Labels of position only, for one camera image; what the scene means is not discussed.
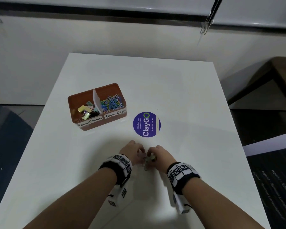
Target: forearm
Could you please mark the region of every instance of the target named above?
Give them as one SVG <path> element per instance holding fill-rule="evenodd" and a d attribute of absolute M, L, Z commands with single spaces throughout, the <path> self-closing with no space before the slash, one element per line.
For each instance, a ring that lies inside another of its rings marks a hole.
<path fill-rule="evenodd" d="M 112 169 L 98 170 L 52 203 L 25 229 L 88 228 L 116 180 Z"/>
<path fill-rule="evenodd" d="M 263 229 L 247 213 L 200 178 L 190 179 L 182 193 L 206 229 Z"/>

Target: left hand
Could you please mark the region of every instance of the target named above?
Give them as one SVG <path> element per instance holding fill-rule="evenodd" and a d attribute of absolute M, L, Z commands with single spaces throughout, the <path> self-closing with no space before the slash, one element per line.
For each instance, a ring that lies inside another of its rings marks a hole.
<path fill-rule="evenodd" d="M 144 159 L 138 156 L 139 150 L 141 150 L 142 153 L 145 153 L 145 149 L 142 144 L 136 143 L 134 140 L 131 140 L 120 150 L 120 154 L 123 154 L 128 157 L 132 165 L 136 165 L 144 163 Z"/>

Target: white wall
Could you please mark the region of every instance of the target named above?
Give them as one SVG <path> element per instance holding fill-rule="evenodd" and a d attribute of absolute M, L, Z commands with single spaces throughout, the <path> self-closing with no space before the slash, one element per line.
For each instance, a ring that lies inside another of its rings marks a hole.
<path fill-rule="evenodd" d="M 286 56 L 283 35 L 209 30 L 198 44 L 200 28 L 187 26 L 1 19 L 0 104 L 45 104 L 69 52 L 211 61 L 226 97 L 268 59 Z"/>

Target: right hand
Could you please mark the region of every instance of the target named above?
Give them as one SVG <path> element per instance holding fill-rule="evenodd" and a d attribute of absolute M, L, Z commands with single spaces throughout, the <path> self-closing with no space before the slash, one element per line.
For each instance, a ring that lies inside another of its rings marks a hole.
<path fill-rule="evenodd" d="M 156 161 L 150 161 L 148 163 L 148 167 L 155 167 L 157 170 L 165 174 L 168 167 L 172 163 L 177 162 L 176 159 L 160 145 L 157 145 L 156 147 L 150 147 L 147 152 L 147 156 L 150 157 L 151 153 L 156 156 Z"/>

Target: brown plastic box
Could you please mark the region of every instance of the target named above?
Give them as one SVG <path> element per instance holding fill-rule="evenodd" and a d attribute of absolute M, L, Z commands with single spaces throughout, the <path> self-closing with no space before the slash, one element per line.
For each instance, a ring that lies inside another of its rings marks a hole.
<path fill-rule="evenodd" d="M 119 97 L 121 98 L 124 107 L 84 120 L 81 118 L 82 114 L 77 109 L 82 105 L 86 106 L 87 105 L 86 103 L 88 101 L 94 104 L 93 89 L 69 96 L 68 102 L 69 102 L 72 122 L 75 123 L 81 130 L 84 131 L 121 119 L 127 115 L 126 101 L 123 97 L 123 94 L 118 84 L 114 83 L 100 88 L 95 88 L 95 91 L 100 100 L 105 100 L 107 99 L 108 96 L 114 96 L 116 94 L 119 94 Z"/>

